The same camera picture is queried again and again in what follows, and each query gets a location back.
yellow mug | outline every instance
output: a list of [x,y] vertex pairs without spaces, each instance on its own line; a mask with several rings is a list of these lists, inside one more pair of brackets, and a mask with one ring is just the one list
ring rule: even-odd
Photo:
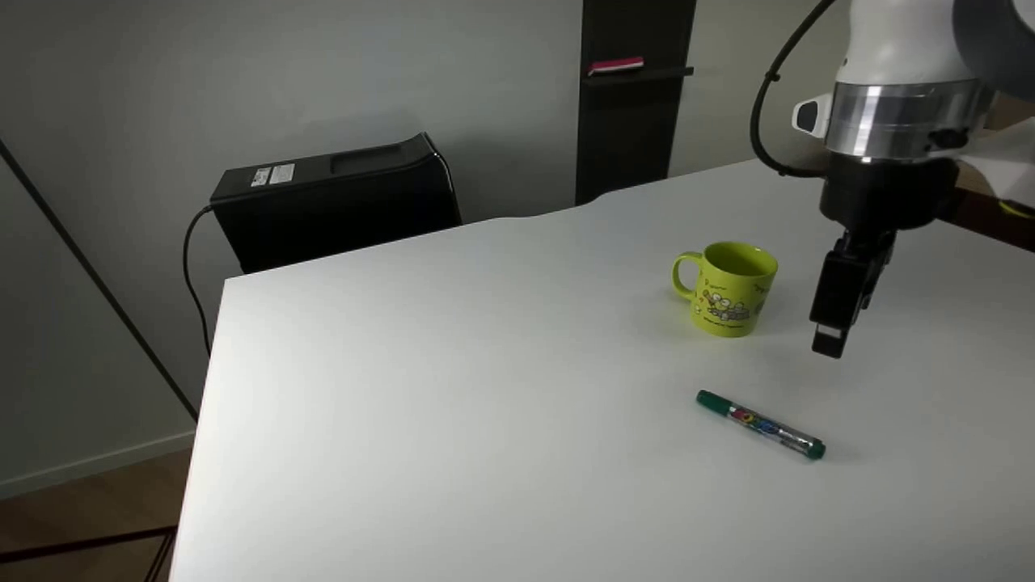
[[[683,280],[683,263],[697,267],[697,280]],[[690,305],[690,318],[711,335],[747,335],[775,278],[775,257],[749,244],[716,244],[704,251],[679,251],[671,287]]]

mug handle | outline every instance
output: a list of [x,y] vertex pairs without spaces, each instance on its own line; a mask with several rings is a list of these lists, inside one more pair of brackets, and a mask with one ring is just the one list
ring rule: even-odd
[[671,263],[671,290],[675,290],[683,302],[693,302],[696,290],[686,287],[683,278],[679,278],[683,263],[693,263],[696,267],[700,267],[700,251],[679,251],[675,263]]

mug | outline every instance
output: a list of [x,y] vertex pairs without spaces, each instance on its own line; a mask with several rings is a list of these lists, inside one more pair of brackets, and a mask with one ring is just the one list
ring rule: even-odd
[[[683,263],[697,267],[697,280],[683,280]],[[690,305],[690,318],[711,335],[747,335],[775,278],[775,257],[749,244],[716,244],[704,251],[679,251],[671,290]]]

marker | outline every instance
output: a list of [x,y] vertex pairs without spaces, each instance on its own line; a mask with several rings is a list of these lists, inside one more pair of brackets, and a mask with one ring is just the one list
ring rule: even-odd
[[793,430],[787,425],[775,425],[749,409],[741,409],[716,392],[697,392],[697,405],[716,410],[718,418],[728,418],[741,426],[747,426],[749,434],[759,434],[765,439],[782,442],[787,448],[806,455],[806,458],[822,458],[827,454],[827,447],[803,430]]

black device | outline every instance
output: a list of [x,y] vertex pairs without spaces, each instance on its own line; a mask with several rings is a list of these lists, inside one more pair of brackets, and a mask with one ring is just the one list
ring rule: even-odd
[[228,168],[211,207],[242,272],[459,223],[448,168],[424,133],[379,149]]

